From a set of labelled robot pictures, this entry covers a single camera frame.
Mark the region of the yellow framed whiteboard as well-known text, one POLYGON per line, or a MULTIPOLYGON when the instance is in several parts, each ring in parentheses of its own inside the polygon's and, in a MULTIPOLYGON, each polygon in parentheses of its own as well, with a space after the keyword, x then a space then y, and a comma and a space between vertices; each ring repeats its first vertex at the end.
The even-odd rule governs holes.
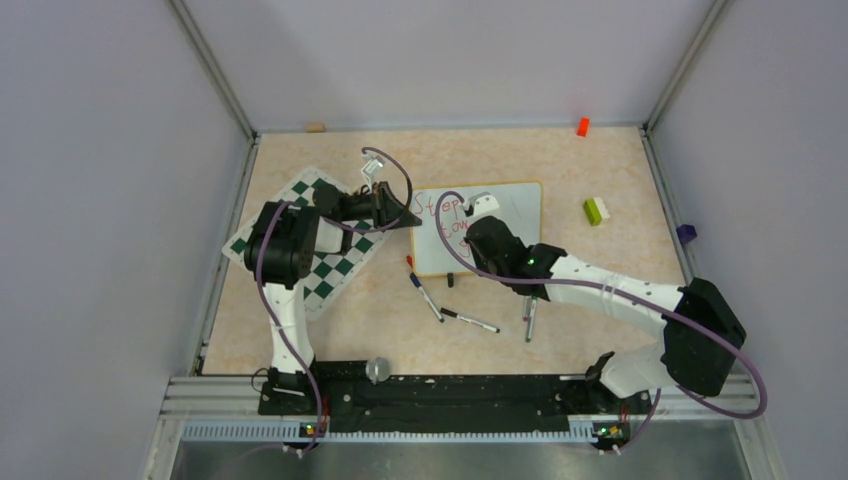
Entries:
POLYGON ((420 188, 414 191, 411 203, 411 212, 422 221, 420 226, 411 229, 412 259, 417 276, 434 277, 468 271, 447 251, 439 232, 444 234, 463 260, 470 264, 474 262, 471 248, 464 241, 470 221, 462 211, 462 201, 452 195, 444 201, 439 200, 448 190, 457 192, 465 200, 482 193, 491 194, 500 207, 498 217, 509 226, 513 235, 526 244, 540 240, 543 187, 537 181, 420 188))

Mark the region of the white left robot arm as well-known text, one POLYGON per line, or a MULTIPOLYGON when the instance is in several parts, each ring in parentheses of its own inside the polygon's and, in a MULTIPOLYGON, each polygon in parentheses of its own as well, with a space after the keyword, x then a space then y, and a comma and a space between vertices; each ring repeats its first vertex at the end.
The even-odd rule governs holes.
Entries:
POLYGON ((353 193, 318 181, 309 191, 311 202, 267 202, 242 250, 269 312, 273 356, 265 391, 281 393, 302 414, 321 397, 307 316, 341 291, 390 231, 422 223, 410 210, 412 198, 398 198, 386 181, 353 193))

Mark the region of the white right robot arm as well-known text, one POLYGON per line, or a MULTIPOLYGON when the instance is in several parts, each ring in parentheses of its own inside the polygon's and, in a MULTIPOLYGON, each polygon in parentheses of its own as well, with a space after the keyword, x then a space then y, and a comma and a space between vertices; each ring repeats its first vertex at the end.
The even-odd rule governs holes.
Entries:
POLYGON ((747 333, 712 282, 684 286, 643 281, 591 265, 565 250, 526 245, 494 216, 471 222, 465 235, 474 263, 516 294, 594 309, 628 323, 654 343, 603 355, 586 385, 589 404, 612 412, 626 397, 677 385, 705 397, 723 389, 747 333))

